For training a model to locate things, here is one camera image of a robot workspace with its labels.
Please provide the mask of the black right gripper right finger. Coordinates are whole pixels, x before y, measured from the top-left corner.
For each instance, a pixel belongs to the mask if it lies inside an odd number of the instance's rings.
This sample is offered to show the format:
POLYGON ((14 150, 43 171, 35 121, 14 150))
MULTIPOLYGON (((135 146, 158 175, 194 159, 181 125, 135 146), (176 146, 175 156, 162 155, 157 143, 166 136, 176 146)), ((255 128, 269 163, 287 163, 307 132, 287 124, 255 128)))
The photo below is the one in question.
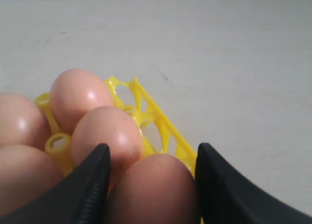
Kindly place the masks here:
POLYGON ((206 224, 310 224, 311 216, 249 181, 209 143, 197 151, 195 181, 206 224))

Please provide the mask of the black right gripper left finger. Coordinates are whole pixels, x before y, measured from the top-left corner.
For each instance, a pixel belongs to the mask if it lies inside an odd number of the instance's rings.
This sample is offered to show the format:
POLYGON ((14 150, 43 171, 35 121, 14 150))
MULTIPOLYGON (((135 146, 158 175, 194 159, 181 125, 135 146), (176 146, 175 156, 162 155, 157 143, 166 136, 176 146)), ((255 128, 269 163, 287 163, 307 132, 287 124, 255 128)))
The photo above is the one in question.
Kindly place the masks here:
POLYGON ((1 217, 2 224, 98 224, 103 219, 110 180, 110 150, 98 144, 55 187, 1 217))

